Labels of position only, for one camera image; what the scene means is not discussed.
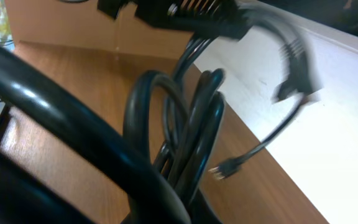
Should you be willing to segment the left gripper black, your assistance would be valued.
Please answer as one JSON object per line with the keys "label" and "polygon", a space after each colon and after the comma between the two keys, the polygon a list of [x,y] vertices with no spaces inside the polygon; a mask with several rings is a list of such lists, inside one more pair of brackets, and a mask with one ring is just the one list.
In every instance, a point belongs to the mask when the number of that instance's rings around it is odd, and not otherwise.
{"label": "left gripper black", "polygon": [[117,19],[129,3],[135,4],[138,19],[158,29],[231,39],[243,38],[250,29],[244,10],[233,0],[98,0],[97,8]]}

